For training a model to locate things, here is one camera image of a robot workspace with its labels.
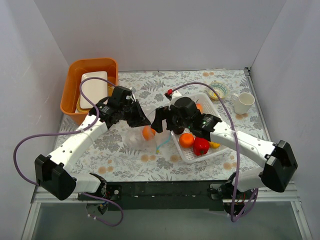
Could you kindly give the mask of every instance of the mug handle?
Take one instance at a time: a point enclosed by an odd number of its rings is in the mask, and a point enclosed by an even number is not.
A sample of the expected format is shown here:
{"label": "mug handle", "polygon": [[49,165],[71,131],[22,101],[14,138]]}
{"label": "mug handle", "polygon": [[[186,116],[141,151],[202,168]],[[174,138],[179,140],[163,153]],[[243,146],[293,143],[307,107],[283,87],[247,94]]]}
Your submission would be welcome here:
{"label": "mug handle", "polygon": [[233,103],[239,101],[239,95],[236,94],[236,93],[232,94],[231,95],[231,100],[232,100]]}

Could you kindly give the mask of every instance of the white plastic tray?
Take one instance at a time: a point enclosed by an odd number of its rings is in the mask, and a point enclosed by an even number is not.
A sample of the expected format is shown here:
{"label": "white plastic tray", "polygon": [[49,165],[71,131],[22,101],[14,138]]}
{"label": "white plastic tray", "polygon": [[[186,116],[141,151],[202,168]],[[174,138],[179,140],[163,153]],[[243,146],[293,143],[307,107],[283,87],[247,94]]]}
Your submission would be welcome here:
{"label": "white plastic tray", "polygon": [[[220,115],[219,115],[216,107],[214,106],[214,104],[212,103],[210,98],[205,93],[199,92],[199,93],[186,95],[184,97],[191,98],[194,102],[197,101],[197,104],[201,104],[203,107],[203,113],[212,114],[212,115],[215,115],[220,118]],[[183,133],[190,133],[190,131],[189,131],[189,129],[186,128]],[[180,135],[176,135],[173,131],[171,131],[171,135],[172,135],[173,141],[175,143],[176,148],[178,149],[178,152],[179,152],[182,160],[188,164],[201,162],[201,161],[204,161],[207,159],[213,160],[215,158],[215,156],[225,152],[228,149],[226,146],[222,146],[222,145],[220,145],[220,147],[218,147],[216,149],[210,147],[207,154],[202,155],[202,156],[196,156],[194,154],[192,147],[183,148],[180,146],[180,144],[179,144]]]}

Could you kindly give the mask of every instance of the gray floor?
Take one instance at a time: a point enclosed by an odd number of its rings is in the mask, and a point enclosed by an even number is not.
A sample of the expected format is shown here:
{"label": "gray floor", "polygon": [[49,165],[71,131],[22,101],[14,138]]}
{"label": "gray floor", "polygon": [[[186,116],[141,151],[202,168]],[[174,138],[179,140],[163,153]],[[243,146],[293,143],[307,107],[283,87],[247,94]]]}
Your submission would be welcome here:
{"label": "gray floor", "polygon": [[[290,202],[257,202],[253,211],[236,223],[205,209],[126,210],[122,224],[117,227],[88,218],[85,206],[42,203],[32,239],[302,239]],[[119,212],[106,212],[103,216],[113,222],[119,217]]]}

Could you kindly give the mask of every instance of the white wall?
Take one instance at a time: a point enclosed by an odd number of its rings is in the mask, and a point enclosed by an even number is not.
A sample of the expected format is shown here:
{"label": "white wall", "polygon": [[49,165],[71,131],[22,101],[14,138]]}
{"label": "white wall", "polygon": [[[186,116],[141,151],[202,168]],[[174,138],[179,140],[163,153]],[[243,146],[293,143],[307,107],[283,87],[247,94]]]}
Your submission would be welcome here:
{"label": "white wall", "polygon": [[254,64],[255,90],[272,140],[288,141],[313,239],[320,239],[320,2],[287,1]]}
{"label": "white wall", "polygon": [[69,64],[121,71],[250,67],[285,0],[34,0]]}
{"label": "white wall", "polygon": [[[24,137],[56,132],[68,64],[33,0],[0,1],[0,239],[18,240],[34,186],[13,164]],[[18,152],[22,171],[35,180],[34,160],[52,150],[54,138],[31,140]]]}

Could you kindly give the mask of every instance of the white mug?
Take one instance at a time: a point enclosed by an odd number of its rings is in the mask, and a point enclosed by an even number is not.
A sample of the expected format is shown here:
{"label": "white mug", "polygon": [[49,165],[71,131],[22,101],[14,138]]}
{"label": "white mug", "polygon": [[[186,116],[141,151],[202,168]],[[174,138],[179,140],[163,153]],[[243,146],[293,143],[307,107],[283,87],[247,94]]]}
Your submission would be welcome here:
{"label": "white mug", "polygon": [[234,111],[236,114],[242,115],[249,111],[251,106],[255,103],[255,97],[248,93],[232,94],[232,102],[234,104]]}

